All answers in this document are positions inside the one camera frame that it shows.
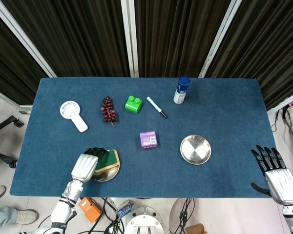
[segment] green toy block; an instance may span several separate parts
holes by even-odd
[[[142,105],[142,100],[140,98],[135,98],[134,96],[130,95],[125,105],[125,109],[137,114],[140,110]]]

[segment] robotic arm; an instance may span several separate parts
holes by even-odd
[[[282,214],[293,233],[293,175],[286,167],[282,156],[275,149],[256,146],[261,156],[255,150],[251,150],[257,163],[266,178],[269,189],[263,189],[255,183],[251,186],[258,192],[271,196],[273,200],[283,205]]]
[[[79,156],[71,173],[73,180],[67,184],[65,191],[62,193],[51,214],[51,228],[42,227],[35,231],[21,234],[63,234],[67,223],[77,214],[74,207],[83,191],[83,184],[91,179],[98,160],[105,153],[106,150],[103,148],[93,148],[87,149],[85,153]]]

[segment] metal plate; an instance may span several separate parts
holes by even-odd
[[[211,148],[209,142],[204,137],[190,135],[181,142],[180,153],[188,163],[200,165],[209,160]]]
[[[121,164],[119,164],[118,166],[116,166],[116,167],[112,167],[112,168],[110,168],[110,169],[108,169],[108,170],[106,170],[106,171],[103,171],[103,172],[106,172],[107,173],[107,177],[105,177],[105,178],[102,178],[102,179],[99,179],[99,180],[97,180],[97,179],[95,179],[96,181],[98,181],[98,182],[107,182],[107,181],[109,181],[109,180],[111,180],[112,178],[114,178],[116,175],[117,175],[117,173],[118,173],[118,171],[119,171],[119,167],[120,167],[120,165]]]

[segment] blue spray can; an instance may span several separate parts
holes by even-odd
[[[175,96],[174,96],[174,102],[176,104],[183,103],[189,84],[190,84],[190,79],[188,77],[179,78]]]

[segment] brown box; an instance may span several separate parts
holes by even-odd
[[[202,223],[195,224],[186,228],[187,234],[205,234],[207,233]]]

